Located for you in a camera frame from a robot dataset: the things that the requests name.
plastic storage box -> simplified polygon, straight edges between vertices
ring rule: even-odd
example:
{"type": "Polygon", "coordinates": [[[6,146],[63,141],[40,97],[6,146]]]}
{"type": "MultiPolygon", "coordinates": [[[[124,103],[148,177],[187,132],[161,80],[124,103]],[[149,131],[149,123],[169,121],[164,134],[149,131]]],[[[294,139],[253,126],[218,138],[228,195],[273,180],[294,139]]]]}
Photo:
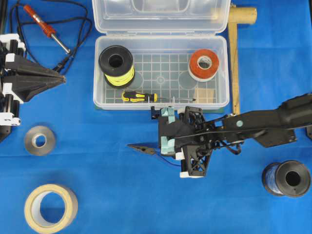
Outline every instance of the plastic storage box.
{"type": "Polygon", "coordinates": [[[230,0],[93,0],[96,29],[106,34],[96,41],[95,105],[104,110],[148,110],[151,106],[176,109],[192,105],[216,110],[230,101],[225,30],[230,0]],[[170,102],[123,102],[124,90],[110,87],[98,58],[108,46],[122,45],[134,57],[136,76],[126,90],[157,93],[170,102]],[[208,82],[188,73],[190,56],[198,49],[213,50],[220,67],[208,82]],[[196,98],[195,102],[175,98],[196,98]]]}

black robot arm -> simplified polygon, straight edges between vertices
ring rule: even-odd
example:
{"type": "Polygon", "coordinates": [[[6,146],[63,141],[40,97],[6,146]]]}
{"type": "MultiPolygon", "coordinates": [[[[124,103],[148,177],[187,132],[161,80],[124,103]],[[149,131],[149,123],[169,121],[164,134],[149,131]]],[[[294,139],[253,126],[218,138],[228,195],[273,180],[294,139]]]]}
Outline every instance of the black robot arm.
{"type": "Polygon", "coordinates": [[[178,118],[172,112],[171,108],[159,113],[152,110],[152,116],[159,120],[161,154],[181,160],[181,177],[203,177],[213,150],[226,148],[239,154],[241,144],[249,138],[266,148],[295,142],[294,129],[312,124],[312,95],[285,101],[276,110],[226,115],[211,121],[205,121],[200,108],[186,107],[178,112],[178,118]]]}

silver tape roll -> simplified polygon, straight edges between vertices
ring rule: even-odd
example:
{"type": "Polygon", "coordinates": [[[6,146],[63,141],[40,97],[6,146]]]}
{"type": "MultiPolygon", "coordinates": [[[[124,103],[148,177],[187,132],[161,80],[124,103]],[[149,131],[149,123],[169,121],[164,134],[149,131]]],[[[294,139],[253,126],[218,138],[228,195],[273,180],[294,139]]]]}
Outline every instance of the silver tape roll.
{"type": "Polygon", "coordinates": [[[26,150],[35,156],[44,156],[50,153],[55,147],[54,133],[45,126],[37,126],[30,129],[25,136],[26,150]],[[44,137],[45,143],[38,146],[36,141],[38,137],[44,137]]]}

power cord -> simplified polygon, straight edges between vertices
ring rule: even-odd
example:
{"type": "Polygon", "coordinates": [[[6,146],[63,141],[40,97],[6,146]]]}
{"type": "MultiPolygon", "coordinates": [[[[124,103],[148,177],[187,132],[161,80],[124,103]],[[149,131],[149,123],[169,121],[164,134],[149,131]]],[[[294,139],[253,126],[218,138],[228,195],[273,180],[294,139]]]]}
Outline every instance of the power cord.
{"type": "MultiPolygon", "coordinates": [[[[66,69],[64,70],[64,72],[62,73],[63,75],[65,75],[69,68],[71,67],[74,58],[76,57],[78,48],[86,41],[87,37],[89,36],[91,29],[92,29],[92,21],[87,17],[88,16],[88,9],[81,3],[79,2],[75,2],[72,0],[41,0],[41,1],[49,1],[49,2],[60,2],[60,3],[67,3],[67,4],[73,4],[73,5],[77,5],[81,8],[83,8],[85,10],[85,14],[83,17],[72,17],[72,18],[68,18],[68,19],[63,19],[63,20],[56,20],[56,21],[47,21],[47,24],[59,24],[59,23],[67,23],[67,22],[72,22],[72,21],[76,21],[76,20],[81,20],[81,26],[79,28],[79,35],[78,35],[78,40],[76,43],[76,46],[74,47],[74,49],[70,52],[70,54],[68,54],[61,62],[59,62],[57,64],[57,66],[55,68],[53,68],[53,70],[57,71],[57,72],[61,72],[65,66],[67,65],[66,69]],[[84,36],[82,35],[84,26],[86,24],[86,22],[89,23],[89,27],[87,32],[84,34],[84,36]]],[[[24,4],[20,3],[20,0],[17,0],[17,3],[12,6],[11,10],[10,10],[10,14],[9,14],[9,18],[10,18],[10,32],[13,33],[13,20],[12,20],[12,15],[13,15],[13,11],[15,10],[16,13],[16,21],[17,21],[17,33],[21,39],[22,42],[25,43],[25,47],[26,47],[26,53],[25,56],[27,56],[27,54],[29,54],[29,56],[32,58],[32,60],[36,63],[39,64],[38,60],[35,58],[35,56],[31,53],[28,45],[27,45],[27,41],[26,38],[24,36],[23,33],[23,26],[26,25],[30,25],[30,24],[36,24],[33,21],[29,21],[29,22],[21,22],[20,21],[20,16],[19,16],[19,7],[23,7],[24,4]]]]}

black spool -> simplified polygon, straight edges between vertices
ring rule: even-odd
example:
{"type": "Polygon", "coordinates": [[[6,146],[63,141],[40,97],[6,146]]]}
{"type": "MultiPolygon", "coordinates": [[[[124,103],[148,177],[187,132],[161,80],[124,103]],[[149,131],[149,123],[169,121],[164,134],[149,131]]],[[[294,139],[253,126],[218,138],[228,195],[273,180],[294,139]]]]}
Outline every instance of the black spool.
{"type": "Polygon", "coordinates": [[[295,160],[271,163],[262,173],[262,183],[272,195],[300,197],[309,190],[311,175],[304,164],[295,160]]]}
{"type": "Polygon", "coordinates": [[[110,77],[120,77],[127,74],[133,68],[133,57],[127,48],[121,45],[107,47],[100,54],[98,63],[104,73],[105,81],[113,88],[124,89],[133,82],[135,73],[128,83],[121,86],[113,85],[106,77],[106,75],[110,77]]]}

